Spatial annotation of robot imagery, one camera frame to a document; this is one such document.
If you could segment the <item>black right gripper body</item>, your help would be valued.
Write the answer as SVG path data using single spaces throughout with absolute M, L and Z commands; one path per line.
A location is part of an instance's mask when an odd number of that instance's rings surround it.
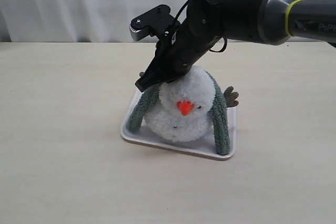
M 173 38 L 175 41 L 155 55 L 145 73 L 153 73 L 157 79 L 170 79 L 172 82 L 184 76 L 207 52 L 207 38 L 195 36 L 187 28 L 178 29 Z

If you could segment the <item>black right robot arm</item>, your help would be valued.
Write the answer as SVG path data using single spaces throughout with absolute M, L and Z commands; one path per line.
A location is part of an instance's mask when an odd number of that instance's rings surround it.
M 221 39 L 281 45 L 291 37 L 335 44 L 335 0 L 191 0 L 178 22 L 161 4 L 130 22 L 136 41 L 155 36 L 154 58 L 135 82 L 140 91 L 186 75 Z

